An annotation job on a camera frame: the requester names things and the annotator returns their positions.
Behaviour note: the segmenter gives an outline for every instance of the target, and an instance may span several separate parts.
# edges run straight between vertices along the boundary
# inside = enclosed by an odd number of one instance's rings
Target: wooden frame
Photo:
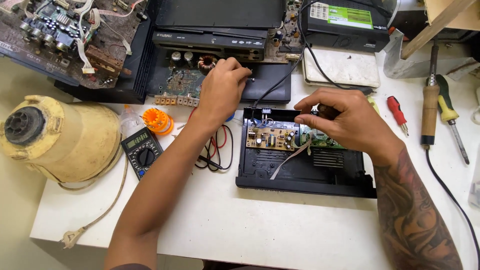
[[[476,1],[451,0],[451,3],[432,21],[431,25],[423,29],[420,34],[402,49],[400,58],[406,60]]]

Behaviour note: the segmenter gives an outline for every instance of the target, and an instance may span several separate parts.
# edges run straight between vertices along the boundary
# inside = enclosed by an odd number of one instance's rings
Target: white table
[[[420,147],[422,85],[424,78],[393,80],[380,69],[382,86],[373,96],[383,119],[405,141],[410,157],[448,226],[460,253],[464,269],[475,269],[476,253],[467,223],[430,172],[425,152]],[[453,105],[460,115],[457,127],[471,165],[464,164],[450,127],[438,117],[436,144],[431,150],[438,174],[469,214],[480,233],[480,212],[467,203],[480,143],[480,126],[469,116],[477,107],[475,89],[480,81],[469,75],[459,82],[447,79]],[[292,109],[316,88],[307,86],[302,75],[292,75]],[[410,137],[406,138],[386,106],[386,98],[395,95],[407,119]],[[153,107],[134,106],[141,112]],[[122,106],[112,105],[119,110]],[[161,107],[175,120],[172,134],[184,124],[191,108]],[[241,107],[236,118],[241,119]],[[234,135],[233,165],[227,172],[211,173],[193,169],[181,199],[158,240],[159,254],[245,263],[286,269],[391,269],[382,247],[375,199],[321,196],[289,192],[237,188],[235,176],[239,163],[241,126],[229,122]],[[173,140],[159,138],[166,148]],[[221,149],[222,159],[229,159],[229,144]],[[101,215],[109,207],[120,186],[124,159],[86,190],[67,192],[48,181],[38,207],[30,236],[58,241],[64,232],[75,231]],[[365,170],[373,176],[372,163],[365,155]],[[112,211],[90,228],[79,245],[108,247],[117,220],[138,180],[131,168],[123,192]]]

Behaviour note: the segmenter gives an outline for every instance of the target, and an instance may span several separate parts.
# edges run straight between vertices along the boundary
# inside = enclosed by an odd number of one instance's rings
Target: circuit board
[[[300,57],[303,43],[300,33],[298,33],[297,18],[299,15],[300,4],[290,4],[287,2],[287,16],[285,17],[284,27],[281,29],[269,29],[267,44],[265,47],[264,63],[288,63],[288,61],[296,60]],[[279,46],[275,44],[275,33],[282,32],[282,39],[279,40]]]
[[[155,95],[155,104],[198,106],[205,76],[197,68],[170,65],[166,78],[166,82],[159,87],[159,95]]]
[[[144,11],[146,2],[144,0],[138,3],[134,11],[127,17],[105,14],[101,15],[101,18],[114,31],[121,33],[130,44],[141,21],[137,14]],[[114,11],[118,14],[128,14],[131,10],[131,4],[126,0],[96,0],[92,7],[103,11]],[[75,42],[70,46],[63,46],[63,48],[62,45],[59,45],[62,49],[57,46],[60,42],[60,36],[68,38],[68,35],[70,35],[71,38],[76,38],[75,35],[78,35],[79,17],[73,10],[83,7],[83,5],[84,3],[71,0],[30,1],[26,6],[26,11],[31,15],[34,14],[35,17],[33,18],[26,18],[25,11],[19,9],[18,5],[12,8],[11,13],[0,12],[0,47],[15,53],[15,57],[22,61],[31,61],[33,66],[40,65],[47,72],[58,72],[65,77],[78,81],[80,85],[87,88],[114,87],[119,72],[128,73],[128,70],[122,69],[126,49],[122,45],[121,37],[104,23],[100,24],[94,34],[85,38],[85,51],[90,50],[92,52],[90,56],[87,54],[87,57],[95,67],[94,74],[84,74],[82,72],[84,62],[80,59]],[[47,42],[44,39],[47,36],[46,31],[50,31],[48,23],[51,24],[51,22],[57,23],[57,28],[52,28],[53,31],[49,33],[53,37],[53,41]],[[25,29],[20,28],[24,24],[27,25]],[[81,25],[88,30],[91,24],[92,19],[87,12]],[[141,53],[141,51],[133,52],[137,55]]]
[[[293,129],[249,127],[247,147],[295,151],[292,141],[295,140]]]
[[[334,139],[327,136],[323,132],[310,128],[307,125],[300,125],[300,146],[304,145],[310,139],[309,132],[313,132],[312,146],[313,147],[328,147],[328,148],[338,148],[345,149]]]

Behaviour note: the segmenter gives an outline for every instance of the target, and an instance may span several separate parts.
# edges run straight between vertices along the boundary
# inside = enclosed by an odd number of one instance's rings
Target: green circuit board
[[[312,138],[313,147],[329,147],[329,148],[345,149],[345,147],[338,144],[338,142],[336,142],[334,139],[327,136],[327,134],[321,132],[320,130],[313,129],[307,125],[302,125],[302,124],[300,125],[300,146],[304,145],[310,139],[309,132],[313,132],[313,138]]]

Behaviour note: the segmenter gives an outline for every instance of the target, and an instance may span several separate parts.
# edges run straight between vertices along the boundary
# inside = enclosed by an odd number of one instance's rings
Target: electrolytic capacitor
[[[185,63],[181,57],[181,53],[179,51],[174,51],[172,53],[172,62],[173,62],[173,65],[176,66],[176,67],[181,67],[183,66],[183,64]]]
[[[184,58],[185,61],[188,63],[188,66],[189,66],[189,67],[193,67],[193,66],[194,66],[194,63],[193,63],[193,53],[192,53],[191,51],[186,52],[186,53],[183,55],[183,58]]]
[[[283,39],[282,31],[278,30],[278,31],[275,33],[274,38],[278,38],[279,40],[282,40],[282,39]]]

